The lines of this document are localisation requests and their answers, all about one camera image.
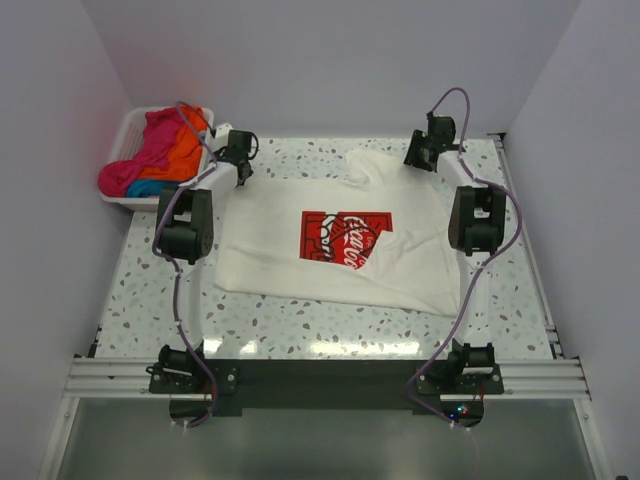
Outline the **white t-shirt red print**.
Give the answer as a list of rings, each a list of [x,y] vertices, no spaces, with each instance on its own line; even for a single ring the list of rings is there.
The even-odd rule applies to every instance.
[[[456,315],[460,274],[435,177],[347,153],[346,179],[252,180],[228,197],[217,287]]]

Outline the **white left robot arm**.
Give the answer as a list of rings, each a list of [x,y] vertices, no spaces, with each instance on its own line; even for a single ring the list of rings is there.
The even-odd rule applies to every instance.
[[[175,334],[164,349],[178,350],[186,357],[175,364],[171,375],[185,392],[200,390],[207,380],[207,368],[201,363],[199,288],[205,259],[214,246],[214,203],[251,177],[259,140],[253,132],[231,129],[220,149],[209,144],[204,147],[211,155],[210,164],[194,178],[162,190],[152,242],[152,253],[174,270],[171,313]]]

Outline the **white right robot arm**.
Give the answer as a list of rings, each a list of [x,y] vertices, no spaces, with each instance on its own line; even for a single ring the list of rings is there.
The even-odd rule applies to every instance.
[[[469,392],[495,365],[487,326],[490,271],[486,261],[501,248],[507,196],[480,181],[464,163],[456,125],[448,116],[426,115],[424,131],[413,132],[404,163],[439,174],[453,191],[447,238],[460,271],[460,311],[451,334],[445,379],[459,393]]]

